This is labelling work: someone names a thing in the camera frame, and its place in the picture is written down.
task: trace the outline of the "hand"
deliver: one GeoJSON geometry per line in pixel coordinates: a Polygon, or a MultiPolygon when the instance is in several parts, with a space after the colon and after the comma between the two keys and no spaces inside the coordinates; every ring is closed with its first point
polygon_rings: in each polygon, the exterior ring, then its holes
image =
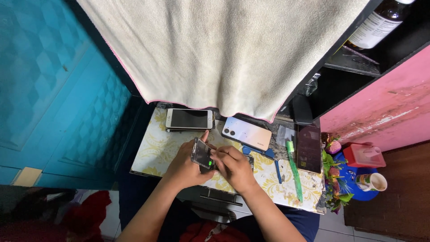
{"type": "MultiPolygon", "coordinates": [[[[206,142],[208,135],[209,131],[206,130],[200,139],[206,142]]],[[[181,145],[176,157],[170,163],[169,168],[167,168],[163,176],[163,179],[177,188],[178,192],[190,186],[200,185],[211,179],[215,174],[215,170],[205,174],[200,173],[200,166],[191,161],[193,144],[194,140],[191,140],[181,145]]],[[[213,145],[208,144],[208,146],[212,149],[216,149],[213,145]]]]}
{"type": "Polygon", "coordinates": [[[211,150],[211,159],[227,182],[240,194],[253,190],[258,186],[248,159],[233,146],[222,146],[211,150]]]}

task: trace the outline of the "coffee mug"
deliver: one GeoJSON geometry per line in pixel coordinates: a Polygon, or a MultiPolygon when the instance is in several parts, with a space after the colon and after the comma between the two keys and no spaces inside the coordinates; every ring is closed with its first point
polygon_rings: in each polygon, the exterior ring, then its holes
{"type": "Polygon", "coordinates": [[[361,190],[365,192],[367,191],[382,192],[387,189],[387,180],[383,175],[379,173],[358,175],[355,178],[355,183],[361,190]]]}

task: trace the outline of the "brown bottle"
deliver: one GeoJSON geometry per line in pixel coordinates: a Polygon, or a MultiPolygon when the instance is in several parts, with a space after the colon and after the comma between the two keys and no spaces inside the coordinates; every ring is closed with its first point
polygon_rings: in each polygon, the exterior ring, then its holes
{"type": "Polygon", "coordinates": [[[384,0],[348,39],[356,50],[371,49],[399,26],[415,0],[384,0]]]}

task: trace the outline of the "bottle label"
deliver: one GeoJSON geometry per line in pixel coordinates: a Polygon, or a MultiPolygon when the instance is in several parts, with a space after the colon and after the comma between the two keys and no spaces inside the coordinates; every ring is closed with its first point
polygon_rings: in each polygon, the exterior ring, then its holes
{"type": "Polygon", "coordinates": [[[349,41],[364,49],[373,48],[401,23],[402,21],[395,22],[384,19],[373,12],[351,35],[349,41]]]}

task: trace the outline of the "towel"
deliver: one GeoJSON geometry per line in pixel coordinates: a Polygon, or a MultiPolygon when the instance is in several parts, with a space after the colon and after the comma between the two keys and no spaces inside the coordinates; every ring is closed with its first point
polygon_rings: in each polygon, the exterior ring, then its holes
{"type": "Polygon", "coordinates": [[[268,122],[369,2],[77,1],[147,103],[268,122]]]}

